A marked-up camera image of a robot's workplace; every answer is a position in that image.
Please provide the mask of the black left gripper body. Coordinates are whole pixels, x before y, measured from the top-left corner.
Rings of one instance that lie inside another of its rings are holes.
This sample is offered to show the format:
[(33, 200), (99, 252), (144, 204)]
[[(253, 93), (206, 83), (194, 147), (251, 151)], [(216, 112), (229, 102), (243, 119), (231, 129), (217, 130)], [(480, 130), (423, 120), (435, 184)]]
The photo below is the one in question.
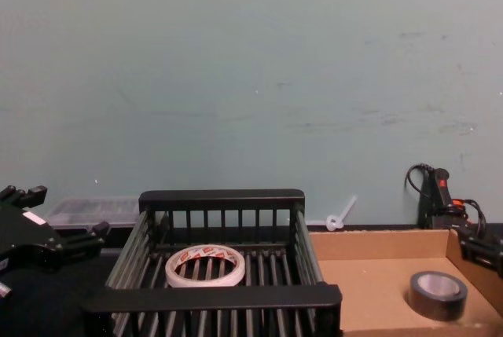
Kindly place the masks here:
[(45, 220), (1, 203), (1, 274), (33, 267), (59, 269), (62, 244), (61, 237)]

